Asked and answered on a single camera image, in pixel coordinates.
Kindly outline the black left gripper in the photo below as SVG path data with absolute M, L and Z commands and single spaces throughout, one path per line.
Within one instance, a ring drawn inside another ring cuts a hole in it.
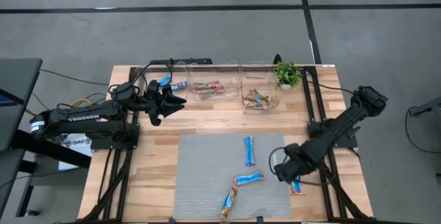
M 161 124 L 160 114 L 165 118 L 182 110 L 185 107 L 182 104 L 187 103 L 186 99 L 174 95 L 170 85 L 162 89 L 162 95 L 159 91 L 160 86 L 157 80 L 150 81 L 144 90 L 143 96 L 139 97 L 138 111 L 148 114 L 153 126 Z

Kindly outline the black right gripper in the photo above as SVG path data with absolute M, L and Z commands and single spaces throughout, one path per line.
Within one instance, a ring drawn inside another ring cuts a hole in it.
M 312 172 L 312 167 L 299 144 L 288 145 L 283 148 L 283 152 L 287 160 L 274 166 L 274 172 L 279 181 L 291 183 L 298 176 L 304 176 Z

